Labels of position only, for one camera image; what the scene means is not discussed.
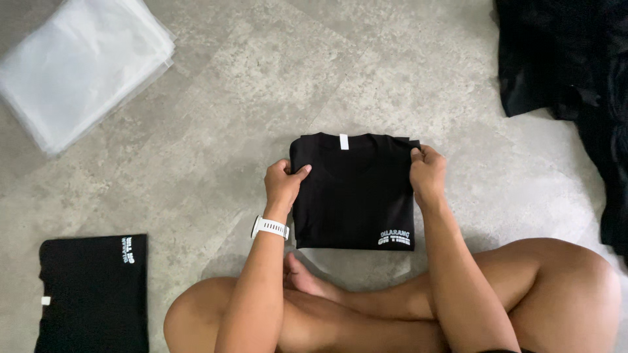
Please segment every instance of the leg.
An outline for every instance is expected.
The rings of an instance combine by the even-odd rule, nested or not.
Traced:
[[[213,352],[220,319],[235,278],[212,278],[190,287],[172,304],[164,321],[171,353]],[[440,352],[435,322],[368,317],[299,291],[284,291],[281,352]]]
[[[525,239],[474,255],[522,347],[537,353],[609,352],[619,324],[620,289],[608,262],[556,239]],[[312,276],[293,257],[290,281],[381,318],[434,318],[429,274],[381,291],[352,293]]]

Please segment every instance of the bare foot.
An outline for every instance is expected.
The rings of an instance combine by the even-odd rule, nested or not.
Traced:
[[[342,304],[342,289],[311,274],[293,253],[283,261],[284,287]]]

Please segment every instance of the stack of plastic bags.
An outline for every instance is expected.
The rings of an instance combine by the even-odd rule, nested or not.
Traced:
[[[68,0],[0,61],[0,94],[55,155],[163,74],[174,39],[141,0]]]

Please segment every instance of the skin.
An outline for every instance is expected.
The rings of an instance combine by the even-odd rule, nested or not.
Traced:
[[[425,224],[429,272],[380,291],[349,292],[313,276],[284,242],[260,232],[240,278],[203,280],[164,322],[179,352],[455,352],[519,347],[610,352],[619,324],[617,275],[599,255],[525,239],[471,255],[444,197],[446,161],[412,150],[410,182]],[[285,223],[305,166],[270,166],[264,218]]]

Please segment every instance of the white watch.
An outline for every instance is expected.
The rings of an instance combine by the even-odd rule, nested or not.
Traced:
[[[251,239],[255,239],[255,237],[257,236],[257,232],[259,231],[277,234],[278,236],[282,236],[283,239],[288,240],[288,233],[290,232],[290,228],[279,222],[264,219],[262,218],[262,216],[259,215],[255,219],[255,224],[253,225],[253,230],[251,231]]]

